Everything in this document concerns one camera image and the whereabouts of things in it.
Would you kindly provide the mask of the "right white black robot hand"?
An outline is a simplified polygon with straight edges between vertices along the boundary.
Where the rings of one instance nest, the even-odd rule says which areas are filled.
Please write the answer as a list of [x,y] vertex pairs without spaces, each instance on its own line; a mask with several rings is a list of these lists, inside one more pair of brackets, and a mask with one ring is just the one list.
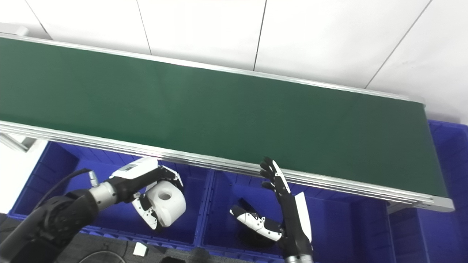
[[286,263],[313,263],[312,228],[304,193],[293,195],[284,173],[273,159],[264,157],[260,175],[262,187],[272,190],[280,205],[282,223],[233,205],[230,214],[253,232],[275,241]]

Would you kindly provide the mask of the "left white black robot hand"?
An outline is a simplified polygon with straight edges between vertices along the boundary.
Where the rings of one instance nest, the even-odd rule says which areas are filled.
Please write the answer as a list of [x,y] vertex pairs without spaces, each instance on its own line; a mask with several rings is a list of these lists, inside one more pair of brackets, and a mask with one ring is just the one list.
[[112,173],[107,180],[118,202],[131,203],[147,225],[168,228],[186,211],[184,185],[177,171],[154,157],[142,157]]

